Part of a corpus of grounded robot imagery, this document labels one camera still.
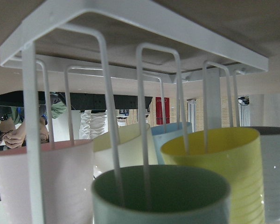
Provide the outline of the green plastic cup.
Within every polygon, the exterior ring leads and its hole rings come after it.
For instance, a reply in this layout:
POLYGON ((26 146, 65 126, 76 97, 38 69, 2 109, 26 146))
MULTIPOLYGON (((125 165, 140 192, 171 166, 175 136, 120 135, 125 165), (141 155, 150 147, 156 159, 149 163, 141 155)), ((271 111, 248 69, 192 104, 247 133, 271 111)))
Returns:
POLYGON ((221 175, 177 165, 150 166, 151 208, 147 208, 142 166, 121 169, 124 204, 113 171, 92 183, 97 224, 227 224, 230 185, 221 175))

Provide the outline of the blue plastic cup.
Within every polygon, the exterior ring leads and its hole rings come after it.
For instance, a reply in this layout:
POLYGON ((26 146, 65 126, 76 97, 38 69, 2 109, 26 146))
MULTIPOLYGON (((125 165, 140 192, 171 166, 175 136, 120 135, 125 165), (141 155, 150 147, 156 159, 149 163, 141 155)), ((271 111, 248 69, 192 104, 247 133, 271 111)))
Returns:
POLYGON ((161 155, 161 146, 177 137, 183 138, 182 123, 166 124, 166 131, 164 131, 164 125, 155 126, 151 128, 151 132, 154 140, 157 164, 164 165, 164 160, 161 155))

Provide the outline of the cream plastic cup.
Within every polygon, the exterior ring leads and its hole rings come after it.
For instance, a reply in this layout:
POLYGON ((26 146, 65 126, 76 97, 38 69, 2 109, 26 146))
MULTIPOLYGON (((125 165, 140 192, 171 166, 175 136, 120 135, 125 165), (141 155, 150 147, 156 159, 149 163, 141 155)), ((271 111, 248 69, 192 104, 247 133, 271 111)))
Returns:
MULTIPOLYGON (((151 127, 147 128, 147 149, 150 165, 157 165, 157 155, 152 137, 151 127)), ((118 144, 119 164, 121 167, 143 165, 142 139, 139 124, 119 127, 120 144, 118 144)), ((110 133, 104 133, 93 140, 94 145, 94 177, 114 169, 110 133)))

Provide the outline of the pink plastic cup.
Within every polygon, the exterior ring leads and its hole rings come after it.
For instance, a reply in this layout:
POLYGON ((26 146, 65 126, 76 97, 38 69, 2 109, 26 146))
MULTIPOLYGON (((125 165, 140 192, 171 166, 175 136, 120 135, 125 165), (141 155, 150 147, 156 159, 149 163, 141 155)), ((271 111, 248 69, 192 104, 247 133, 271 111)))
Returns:
MULTIPOLYGON (((42 176, 48 224, 91 224, 91 140, 42 144, 42 176)), ((11 224, 32 223, 25 147, 0 151, 0 198, 11 224)))

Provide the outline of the yellow plastic cup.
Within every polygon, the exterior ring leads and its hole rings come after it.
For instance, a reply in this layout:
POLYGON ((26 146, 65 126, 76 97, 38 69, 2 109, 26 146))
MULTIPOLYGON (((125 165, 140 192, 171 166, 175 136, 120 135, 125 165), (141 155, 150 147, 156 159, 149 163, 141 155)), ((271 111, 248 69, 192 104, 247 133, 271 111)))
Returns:
POLYGON ((165 164, 188 165, 217 172, 231 186, 231 224, 265 223, 260 133, 251 127, 225 127, 188 135, 161 147, 165 164))

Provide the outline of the grey plastic cup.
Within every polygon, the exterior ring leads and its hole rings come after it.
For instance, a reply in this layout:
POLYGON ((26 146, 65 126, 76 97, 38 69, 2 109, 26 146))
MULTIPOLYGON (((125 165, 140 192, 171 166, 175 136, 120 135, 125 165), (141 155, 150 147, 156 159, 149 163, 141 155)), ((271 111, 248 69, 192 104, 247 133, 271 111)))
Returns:
POLYGON ((254 126, 260 133, 266 223, 280 221, 280 127, 254 126))

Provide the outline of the seated person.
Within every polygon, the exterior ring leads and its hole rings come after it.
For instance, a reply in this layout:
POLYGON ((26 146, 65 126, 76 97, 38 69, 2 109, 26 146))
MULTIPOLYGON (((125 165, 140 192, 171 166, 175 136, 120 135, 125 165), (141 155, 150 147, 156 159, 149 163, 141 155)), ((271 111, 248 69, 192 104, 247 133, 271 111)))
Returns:
MULTIPOLYGON (((53 119, 63 114, 67 107, 62 102, 58 94, 50 93, 50 111, 53 119)), ((39 125, 40 142, 49 142, 49 131, 46 127, 48 124, 48 113, 45 105, 39 106, 39 125)), ((23 146, 26 141, 26 122, 25 109, 23 107, 0 106, 0 142, 4 141, 8 148, 17 148, 23 146)))

